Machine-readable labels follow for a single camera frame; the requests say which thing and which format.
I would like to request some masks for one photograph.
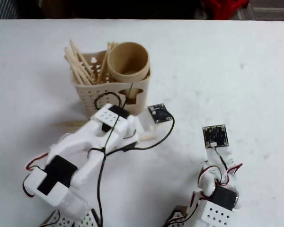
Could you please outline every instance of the cable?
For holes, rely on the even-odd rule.
[[[33,198],[35,195],[32,195],[32,194],[28,193],[28,191],[26,190],[26,188],[25,188],[25,186],[24,186],[24,182],[25,182],[25,180],[28,178],[28,176],[29,176],[29,175],[27,175],[27,176],[24,178],[23,182],[22,182],[22,189],[23,189],[24,193],[25,193],[28,197]]]
[[[216,148],[216,147],[214,147],[214,150],[216,151],[217,155],[220,157],[220,160],[221,160],[221,162],[222,162],[222,164],[223,164],[225,170],[227,171],[227,165],[226,165],[226,163],[224,162],[222,156],[217,152],[217,148]]]
[[[169,114],[170,117],[172,118],[172,125],[171,125],[171,128],[170,128],[169,132],[160,141],[158,141],[157,143],[155,143],[155,144],[153,144],[153,145],[151,145],[149,147],[144,147],[144,148],[117,148],[117,149],[115,149],[115,150],[113,150],[111,152],[108,152],[106,156],[112,155],[112,154],[114,154],[114,153],[116,153],[116,152],[118,152],[120,150],[122,150],[124,152],[129,151],[129,150],[148,150],[148,149],[151,149],[151,148],[159,145],[160,143],[162,143],[171,134],[171,132],[172,132],[174,126],[175,126],[175,118],[174,118],[174,116],[170,112],[168,112],[167,110],[163,110],[163,111],[165,111],[167,114]]]
[[[133,131],[133,134],[132,134],[131,136],[129,136],[129,137],[123,137],[123,139],[129,139],[129,138],[133,137],[133,136],[136,134],[136,132],[137,132],[137,130],[135,129],[135,130]]]
[[[103,173],[103,168],[106,160],[106,155],[104,154],[100,172],[99,172],[99,177],[98,177],[98,183],[97,183],[97,200],[99,204],[99,210],[100,210],[100,227],[103,227],[103,211],[102,211],[102,203],[100,199],[100,184],[101,184],[101,178],[102,178],[102,173]]]
[[[92,150],[98,150],[98,151],[104,152],[103,148],[91,148],[91,149],[89,149],[89,151],[87,152],[87,159],[89,158],[89,153],[90,153]]]
[[[170,226],[170,225],[173,225],[173,224],[181,224],[181,223],[187,222],[193,216],[193,214],[197,210],[198,206],[199,206],[199,204],[196,204],[194,211],[191,213],[191,215],[189,215],[189,217],[187,219],[185,219],[184,221],[179,221],[179,222],[171,222],[167,225],[167,227]]]
[[[133,88],[133,83],[131,84],[131,86],[129,88],[128,96],[129,96],[132,88]],[[119,97],[119,106],[121,107],[122,102],[120,102],[120,100],[121,100],[121,98]],[[123,103],[122,109],[124,109],[124,107],[126,105],[126,102],[127,102],[127,97],[125,98],[125,101]],[[113,125],[113,127],[111,129],[111,131],[110,131],[110,134],[109,134],[109,136],[108,136],[108,138],[107,138],[107,140],[105,142],[105,145],[102,148],[102,151],[104,153],[104,157],[103,157],[103,160],[102,160],[102,165],[101,165],[101,169],[100,169],[100,172],[99,172],[98,183],[97,183],[97,200],[98,200],[99,210],[100,210],[100,226],[99,227],[103,227],[103,210],[102,210],[102,203],[101,203],[101,199],[100,199],[100,184],[101,184],[101,178],[102,178],[102,172],[103,172],[103,169],[104,169],[105,160],[106,160],[106,157],[107,157],[107,155],[106,155],[106,146],[107,146],[107,143],[109,141],[110,136],[112,135],[112,133],[113,133],[113,131],[115,129],[115,126],[116,126],[116,124],[118,122],[119,117],[120,117],[120,115],[118,115],[118,117],[117,117],[117,119],[116,119],[116,121],[115,121],[115,123],[114,123],[114,125]]]
[[[48,155],[48,152],[45,153],[45,154],[42,154],[42,155],[40,155],[40,156],[38,156],[38,157],[35,157],[33,160],[31,160],[31,161],[25,166],[25,169],[28,170],[28,171],[32,171],[32,170],[34,169],[34,167],[38,167],[38,168],[40,169],[39,166],[36,166],[36,165],[35,165],[35,166],[30,166],[30,165],[33,164],[35,161],[44,158],[44,157],[47,156],[47,155]]]
[[[172,221],[177,221],[177,220],[179,220],[179,219],[186,218],[186,217],[187,217],[187,214],[186,214],[186,215],[183,215],[183,216],[181,216],[181,217],[172,218],[172,219],[170,219],[170,220],[168,221],[168,223],[170,223],[170,222],[172,222]]]
[[[226,185],[228,185],[229,180],[230,180],[230,179],[229,179],[229,176],[228,176],[229,172],[232,171],[232,170],[235,170],[235,172],[234,172],[233,175],[232,175],[232,176],[234,176],[234,175],[236,174],[237,170],[238,170],[242,165],[243,165],[243,163],[238,164],[238,165],[236,165],[236,166],[233,166],[232,168],[230,168],[229,170],[227,170],[227,171],[226,171],[227,180],[226,180],[226,182],[224,182],[224,183],[220,183],[220,185],[221,185],[221,186],[226,186]]]
[[[109,94],[114,95],[115,97],[117,97],[117,99],[118,99],[118,101],[119,101],[119,107],[122,106],[122,100],[121,100],[120,96],[117,95],[115,92],[107,91],[107,92],[105,92],[105,93],[103,93],[103,94],[100,94],[100,95],[94,100],[94,105],[95,105],[96,110],[99,110],[99,109],[100,109],[100,108],[98,107],[98,103],[97,103],[98,100],[99,100],[100,98],[106,96],[106,95],[109,95]]]
[[[52,225],[55,225],[57,224],[59,221],[60,221],[60,218],[61,218],[61,214],[60,214],[60,211],[58,210],[58,219],[56,221],[54,221],[53,223],[48,223],[48,224],[43,224],[43,225],[39,225],[39,227],[46,227],[46,226],[52,226]]]
[[[200,172],[199,176],[198,176],[198,183],[199,183],[199,181],[200,181],[201,176],[202,176],[207,170],[209,170],[209,169],[212,168],[212,167],[218,168],[218,170],[219,170],[219,172],[220,172],[220,181],[219,181],[219,184],[221,184],[221,182],[222,182],[222,171],[221,171],[221,169],[220,169],[218,166],[209,166],[209,167],[205,168],[204,170],[202,170],[202,171]]]

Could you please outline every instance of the wooden stick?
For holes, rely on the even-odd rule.
[[[71,48],[72,48],[73,52],[76,53],[79,56],[79,59],[83,62],[85,68],[89,72],[89,75],[91,77],[95,78],[94,72],[90,69],[89,64],[87,63],[87,61],[86,61],[85,57],[83,56],[83,54],[79,51],[79,49],[76,46],[76,44],[72,40],[70,40],[70,43],[71,43]]]
[[[71,66],[72,72],[73,72],[73,74],[74,74],[74,76],[75,76],[75,79],[76,79],[77,83],[78,83],[79,85],[84,85],[84,83],[83,83],[81,77],[80,77],[79,74],[78,74],[78,71],[77,71],[76,66],[72,63],[72,61],[71,61],[71,59],[68,57],[68,55],[65,55],[65,58],[66,58],[66,60],[69,62],[70,66]]]
[[[73,42],[71,39],[70,39],[70,43],[71,43],[71,50],[72,50],[72,52],[73,52],[75,58],[76,58],[77,60],[79,60],[79,58],[78,58],[78,52],[76,51],[76,48],[75,48],[74,45],[73,45],[74,42]]]
[[[80,62],[73,56],[73,54],[71,53],[70,49],[68,49],[67,47],[65,48],[65,53],[66,56],[69,57],[69,59],[71,60],[71,62],[76,66],[78,73],[80,75],[80,77],[82,78],[82,80],[84,81],[85,85],[91,85],[91,81],[89,81],[88,79],[88,73],[85,71],[85,69],[82,67],[82,65],[80,64]]]
[[[101,66],[101,71],[97,79],[97,84],[100,84],[101,79],[103,77],[104,69],[107,67],[107,57],[108,57],[109,52],[117,45],[118,43],[115,43],[115,42],[107,43],[107,51],[104,55],[104,59],[103,59],[102,66]]]

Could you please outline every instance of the white tabletop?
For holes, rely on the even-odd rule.
[[[105,227],[159,227],[186,205],[206,159],[202,126],[223,123],[244,163],[236,226],[284,227],[284,22],[169,20],[0,21],[0,226],[37,226],[52,211],[21,184],[25,163],[62,135],[51,124],[84,119],[63,58],[69,38],[83,52],[144,45],[148,104],[164,102],[176,119],[157,148],[108,158]]]

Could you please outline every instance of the perforated plastic container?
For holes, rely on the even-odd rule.
[[[101,65],[105,54],[106,51],[83,54],[96,77],[101,71]],[[73,73],[71,73],[72,83],[75,86],[77,93],[84,104],[87,117],[92,116],[97,111],[94,101],[98,96],[107,91],[114,92],[120,96],[123,104],[125,102],[126,91],[128,91],[128,89],[131,87],[132,83],[114,82],[111,75],[108,73],[107,68],[104,68],[103,73],[104,76],[102,77],[102,80],[100,82],[101,84],[88,86],[78,85]],[[133,115],[139,114],[145,107],[150,75],[151,71],[148,72],[147,76],[143,80],[133,83],[132,92],[137,93],[136,98],[129,99],[124,107]],[[97,101],[99,108],[104,106],[106,103],[118,105],[119,100],[114,95],[109,94]]]

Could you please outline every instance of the black wire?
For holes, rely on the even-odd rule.
[[[54,221],[53,223],[48,223],[48,224],[44,224],[44,225],[39,225],[39,227],[46,227],[46,226],[52,226],[52,225],[55,225],[57,224],[59,221],[60,221],[60,218],[61,218],[61,214],[60,214],[60,211],[58,210],[58,219],[56,221]]]
[[[94,100],[94,105],[95,105],[96,110],[99,110],[99,109],[100,109],[100,108],[98,107],[98,103],[97,103],[98,100],[99,100],[100,98],[106,96],[106,95],[109,95],[109,94],[114,95],[115,97],[117,97],[117,99],[118,99],[118,101],[119,101],[119,107],[122,106],[122,100],[121,100],[120,96],[117,95],[115,92],[107,91],[107,92],[105,92],[105,93],[103,93],[103,94],[100,94],[100,95]]]
[[[180,224],[180,223],[187,222],[193,216],[193,214],[195,213],[195,210],[198,208],[198,206],[199,206],[199,204],[196,204],[194,211],[191,213],[191,215],[189,215],[189,217],[187,219],[185,219],[184,221],[179,221],[179,222],[171,222],[171,223],[168,224],[168,226],[173,225],[173,224]]]
[[[24,186],[24,182],[25,182],[25,180],[28,178],[28,176],[29,176],[29,175],[27,175],[27,176],[24,178],[23,182],[22,182],[22,189],[23,189],[24,193],[25,193],[28,197],[33,198],[35,195],[32,195],[32,194],[28,193],[27,189],[26,189],[25,186]]]
[[[133,83],[131,84],[131,87],[129,88],[128,96],[129,96],[132,88],[133,88]],[[122,104],[122,102],[120,102],[120,100],[121,100],[121,98],[119,97],[119,106],[121,106],[121,104]],[[125,98],[125,101],[123,103],[122,109],[124,109],[124,107],[126,105],[126,102],[127,102],[127,97]],[[101,199],[100,199],[100,184],[101,184],[101,178],[102,178],[102,172],[103,172],[103,169],[104,169],[105,160],[106,160],[106,157],[107,157],[107,155],[105,153],[106,152],[106,146],[107,146],[107,143],[109,141],[110,136],[112,135],[112,133],[113,133],[113,131],[115,129],[115,126],[116,126],[116,124],[118,122],[119,117],[120,117],[120,115],[118,115],[118,117],[117,117],[117,119],[116,119],[116,121],[115,121],[115,123],[114,123],[114,125],[113,125],[113,127],[111,129],[111,131],[110,131],[110,134],[109,134],[109,136],[108,136],[108,138],[106,140],[106,143],[105,143],[104,147],[102,148],[102,151],[104,153],[104,157],[103,157],[101,169],[100,169],[100,172],[99,172],[98,184],[97,184],[97,199],[98,199],[99,210],[100,210],[100,227],[103,227],[103,210],[102,210],[102,203],[101,203]]]
[[[101,203],[101,198],[100,198],[100,183],[101,183],[105,160],[106,160],[106,155],[104,154],[100,172],[99,172],[98,183],[97,183],[97,200],[98,200],[99,210],[100,210],[100,227],[103,227],[103,210],[102,210],[102,203]]]
[[[113,150],[111,152],[108,152],[106,156],[112,155],[112,154],[114,154],[114,153],[116,153],[116,152],[118,152],[120,150],[122,150],[124,152],[129,151],[129,150],[148,150],[148,149],[151,149],[151,148],[159,145],[160,143],[162,143],[171,134],[171,132],[172,132],[174,126],[175,126],[175,118],[174,118],[174,116],[170,112],[168,112],[167,110],[163,110],[163,111],[165,111],[167,114],[169,114],[170,117],[172,118],[171,128],[170,128],[169,132],[166,134],[166,136],[163,137],[163,139],[161,139],[160,141],[158,141],[157,143],[155,143],[155,144],[153,144],[153,145],[151,145],[149,147],[144,147],[144,148],[118,148],[118,149],[115,149],[115,150]]]
[[[103,148],[91,148],[89,149],[89,151],[87,152],[87,159],[89,158],[89,153],[92,151],[92,150],[98,150],[98,151],[101,151],[101,152],[104,152]]]
[[[131,136],[129,136],[129,137],[123,137],[123,139],[129,139],[129,138],[133,137],[133,136],[136,134],[136,132],[137,132],[137,130],[133,131],[133,134],[132,134]]]
[[[227,165],[226,165],[226,163],[224,162],[222,156],[217,152],[217,148],[216,148],[216,147],[214,147],[214,150],[216,151],[217,155],[220,157],[220,160],[221,160],[221,162],[222,162],[222,164],[223,164],[225,170],[227,171],[228,168],[227,168]]]

